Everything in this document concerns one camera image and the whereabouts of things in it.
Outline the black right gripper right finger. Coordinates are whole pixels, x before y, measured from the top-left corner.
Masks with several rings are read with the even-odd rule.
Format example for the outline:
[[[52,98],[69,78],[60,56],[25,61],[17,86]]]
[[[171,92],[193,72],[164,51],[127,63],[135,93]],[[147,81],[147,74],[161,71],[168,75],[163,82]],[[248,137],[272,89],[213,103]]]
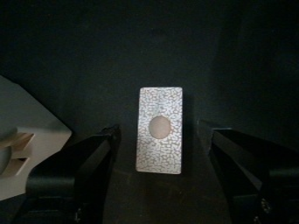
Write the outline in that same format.
[[[299,152],[197,121],[232,224],[299,224]]]

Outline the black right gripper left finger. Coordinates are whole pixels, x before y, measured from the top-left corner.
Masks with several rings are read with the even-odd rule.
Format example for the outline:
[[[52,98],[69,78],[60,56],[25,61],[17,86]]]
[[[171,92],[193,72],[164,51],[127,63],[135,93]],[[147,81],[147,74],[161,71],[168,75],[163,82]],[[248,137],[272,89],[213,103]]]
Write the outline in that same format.
[[[13,224],[103,224],[120,141],[113,125],[35,166]]]

